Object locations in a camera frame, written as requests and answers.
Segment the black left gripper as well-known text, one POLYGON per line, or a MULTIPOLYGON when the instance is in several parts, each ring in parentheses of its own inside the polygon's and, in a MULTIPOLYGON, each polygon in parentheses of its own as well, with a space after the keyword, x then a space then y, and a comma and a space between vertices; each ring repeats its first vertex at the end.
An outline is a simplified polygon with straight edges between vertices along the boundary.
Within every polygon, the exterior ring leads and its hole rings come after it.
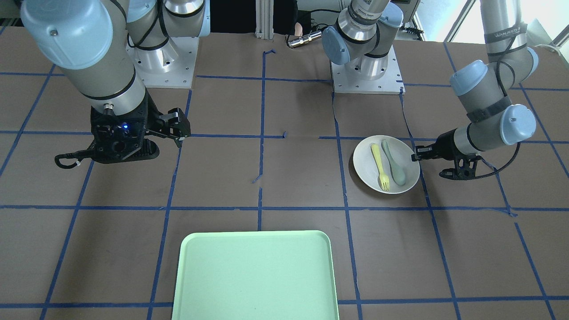
POLYGON ((445 159, 453 161, 467 158, 467 130, 454 129, 439 135, 429 147, 415 147, 411 155, 413 162, 445 159))

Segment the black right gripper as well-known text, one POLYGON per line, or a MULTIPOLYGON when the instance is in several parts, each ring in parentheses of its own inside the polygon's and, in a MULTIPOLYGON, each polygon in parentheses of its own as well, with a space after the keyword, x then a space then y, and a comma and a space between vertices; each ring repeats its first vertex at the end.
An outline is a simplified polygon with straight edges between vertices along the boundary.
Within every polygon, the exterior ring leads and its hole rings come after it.
POLYGON ((158 145, 145 138, 153 125, 155 136, 174 140, 177 148, 191 136, 190 121, 181 108, 162 115, 146 91, 138 107, 124 115, 91 107, 92 148, 96 154, 159 154, 158 145))

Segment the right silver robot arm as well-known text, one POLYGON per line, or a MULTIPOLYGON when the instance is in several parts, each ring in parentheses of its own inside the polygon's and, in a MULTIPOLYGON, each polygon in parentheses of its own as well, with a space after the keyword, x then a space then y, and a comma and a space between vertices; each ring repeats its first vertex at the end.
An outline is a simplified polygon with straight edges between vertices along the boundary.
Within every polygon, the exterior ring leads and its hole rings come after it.
POLYGON ((20 16, 40 51, 91 104, 92 158, 153 157, 148 135, 177 147, 190 136, 180 108, 162 113, 147 73, 185 70, 174 38, 211 31, 209 0, 24 0, 20 16))

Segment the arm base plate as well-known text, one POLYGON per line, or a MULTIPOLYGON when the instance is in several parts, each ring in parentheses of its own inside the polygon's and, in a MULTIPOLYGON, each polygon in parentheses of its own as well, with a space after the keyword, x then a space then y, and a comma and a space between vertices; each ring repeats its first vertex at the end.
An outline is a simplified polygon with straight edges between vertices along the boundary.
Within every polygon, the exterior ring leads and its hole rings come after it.
POLYGON ((126 47, 147 88, 191 89, 199 38, 170 38, 162 48, 146 51, 126 47))
POLYGON ((378 59, 363 56, 344 65, 330 63, 335 93, 403 95, 406 93, 394 47, 378 59))

